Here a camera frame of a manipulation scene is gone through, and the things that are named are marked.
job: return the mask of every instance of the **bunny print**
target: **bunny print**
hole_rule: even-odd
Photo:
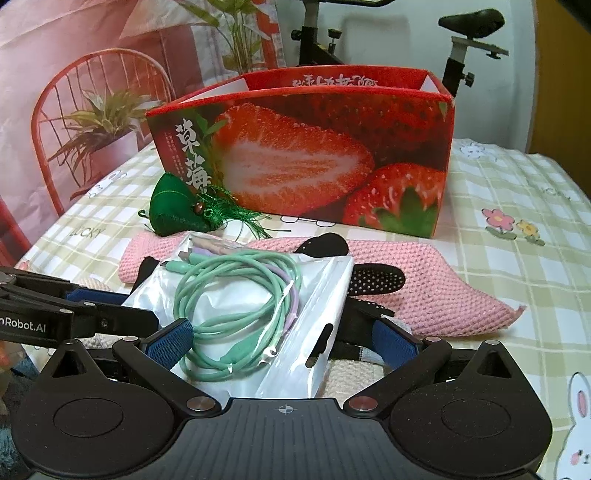
[[[591,388],[587,378],[575,373],[569,384],[573,427],[556,463],[556,480],[591,479]]]

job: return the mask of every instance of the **chair backrest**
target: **chair backrest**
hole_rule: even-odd
[[[70,194],[96,177],[90,162],[78,161],[80,155],[61,154],[48,161],[75,133],[66,128],[69,123],[64,116],[89,109],[84,90],[103,97],[130,90],[163,102],[171,101],[174,96],[164,68],[150,56],[127,48],[89,53],[52,78],[33,110],[31,133],[41,173],[58,215],[64,213],[64,203],[69,203]],[[142,134],[148,136],[148,133],[144,122]]]

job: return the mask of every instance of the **pink knitted cloth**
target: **pink knitted cloth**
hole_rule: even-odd
[[[250,248],[294,252],[306,238],[272,238]],[[347,240],[355,263],[383,263],[400,268],[404,287],[395,293],[360,297],[396,312],[416,335],[470,336],[491,333],[515,322],[525,310],[503,302],[463,282],[431,245],[418,242]]]
[[[146,257],[164,260],[170,257],[187,232],[159,237],[155,233],[142,231],[131,239],[119,262],[118,275],[123,283],[134,283],[139,275],[139,266]]]

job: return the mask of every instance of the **crosshair mark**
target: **crosshair mark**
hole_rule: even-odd
[[[288,405],[287,403],[282,405],[279,408],[276,408],[275,410],[278,410],[279,412],[283,413],[283,415],[288,415],[291,412],[293,412],[294,410],[297,410],[297,408],[292,407],[291,405]]]

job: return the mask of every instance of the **strawberry box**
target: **strawberry box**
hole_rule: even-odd
[[[162,164],[263,213],[429,238],[454,102],[426,70],[313,66],[247,73],[147,114]]]

